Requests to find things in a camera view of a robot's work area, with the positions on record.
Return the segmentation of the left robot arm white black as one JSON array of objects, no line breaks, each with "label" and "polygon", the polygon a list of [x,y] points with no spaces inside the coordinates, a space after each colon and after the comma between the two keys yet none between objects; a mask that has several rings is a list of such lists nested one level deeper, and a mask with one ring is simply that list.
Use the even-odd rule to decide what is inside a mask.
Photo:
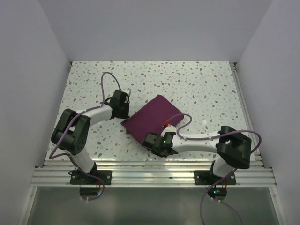
[{"label": "left robot arm white black", "polygon": [[113,96],[100,106],[83,111],[64,110],[51,136],[55,146],[49,159],[68,156],[82,172],[81,179],[87,184],[94,183],[98,177],[95,171],[97,166],[85,148],[89,129],[105,120],[128,119],[130,95],[130,89],[115,90]]}]

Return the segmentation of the purple cloth mat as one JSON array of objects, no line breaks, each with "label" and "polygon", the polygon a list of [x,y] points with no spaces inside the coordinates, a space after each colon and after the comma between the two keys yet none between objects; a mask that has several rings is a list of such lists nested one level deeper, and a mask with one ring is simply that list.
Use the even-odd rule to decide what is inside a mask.
[{"label": "purple cloth mat", "polygon": [[160,134],[164,124],[177,126],[184,116],[164,96],[157,95],[129,119],[121,122],[126,132],[142,144],[148,133]]}]

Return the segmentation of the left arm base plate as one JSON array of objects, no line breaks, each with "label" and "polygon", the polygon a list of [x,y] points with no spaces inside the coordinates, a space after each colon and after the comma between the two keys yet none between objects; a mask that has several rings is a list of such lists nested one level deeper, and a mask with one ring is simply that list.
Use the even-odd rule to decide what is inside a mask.
[{"label": "left arm base plate", "polygon": [[79,170],[72,170],[68,174],[71,176],[71,185],[110,185],[113,177],[113,172],[110,170],[97,170],[88,175]]}]

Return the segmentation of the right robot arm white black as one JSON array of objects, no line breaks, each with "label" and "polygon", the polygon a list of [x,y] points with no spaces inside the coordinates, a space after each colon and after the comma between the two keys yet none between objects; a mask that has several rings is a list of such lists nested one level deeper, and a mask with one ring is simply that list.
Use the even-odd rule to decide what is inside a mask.
[{"label": "right robot arm white black", "polygon": [[142,146],[151,153],[165,158],[184,152],[208,152],[219,155],[213,161],[209,179],[214,184],[221,183],[234,169],[250,167],[252,140],[230,126],[222,126],[219,131],[208,134],[181,134],[175,126],[168,125],[162,133],[147,133]]}]

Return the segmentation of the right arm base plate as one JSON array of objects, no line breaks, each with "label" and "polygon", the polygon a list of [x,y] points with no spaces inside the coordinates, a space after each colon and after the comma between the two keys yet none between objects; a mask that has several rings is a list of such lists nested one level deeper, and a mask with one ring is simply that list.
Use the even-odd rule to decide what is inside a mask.
[{"label": "right arm base plate", "polygon": [[[221,177],[213,175],[211,171],[194,171],[194,180],[196,185],[212,185],[219,181]],[[235,175],[231,175],[229,178],[219,182],[217,185],[236,185]]]}]

